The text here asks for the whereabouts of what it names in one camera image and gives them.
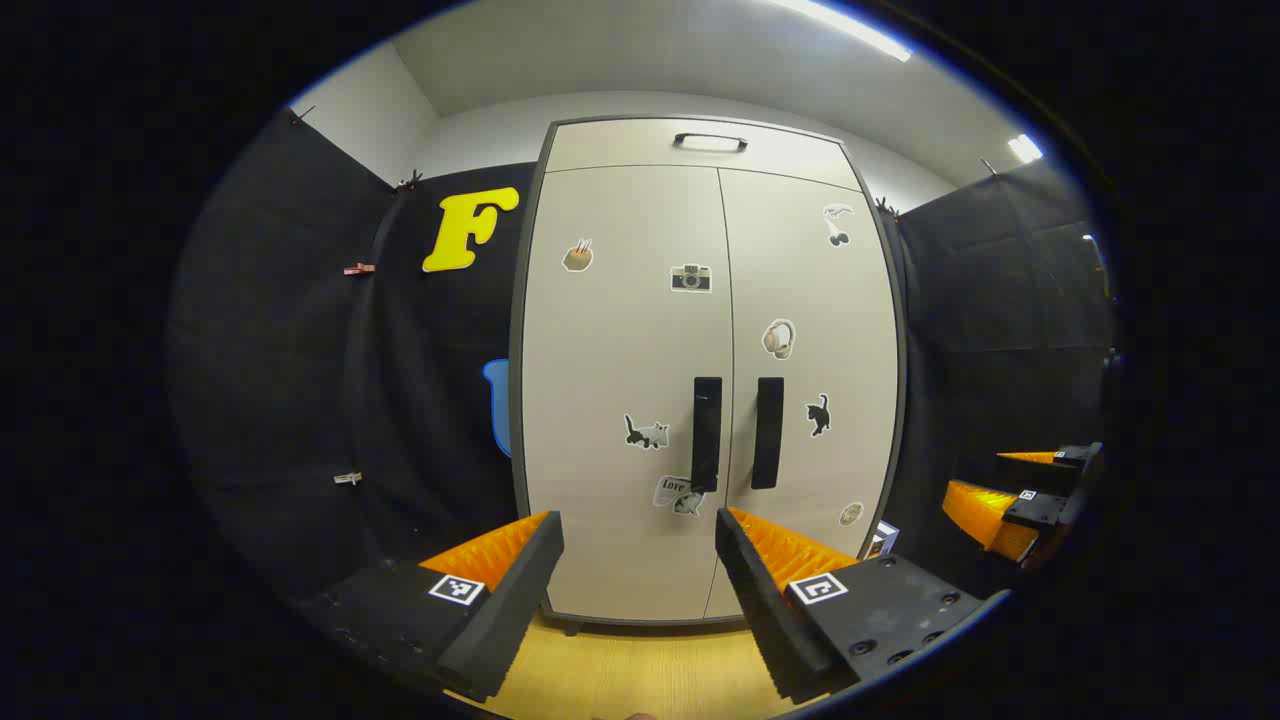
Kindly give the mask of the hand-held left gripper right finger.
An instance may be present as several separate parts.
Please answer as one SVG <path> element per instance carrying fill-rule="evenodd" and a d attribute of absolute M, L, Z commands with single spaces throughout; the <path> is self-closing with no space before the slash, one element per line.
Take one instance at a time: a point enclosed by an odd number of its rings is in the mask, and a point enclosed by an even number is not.
<path fill-rule="evenodd" d="M 856 560 L 739 509 L 716 552 L 780 697 L 876 691 L 945 652 L 1010 597 L 966 593 L 896 553 Z"/>

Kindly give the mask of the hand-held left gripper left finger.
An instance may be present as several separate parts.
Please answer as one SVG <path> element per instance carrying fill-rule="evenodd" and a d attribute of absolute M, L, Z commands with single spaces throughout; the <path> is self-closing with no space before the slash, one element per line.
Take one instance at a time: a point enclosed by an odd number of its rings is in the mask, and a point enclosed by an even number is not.
<path fill-rule="evenodd" d="M 367 568 L 294 606 L 399 682 L 475 702 L 498 694 L 564 550 L 544 511 L 419 562 Z"/>

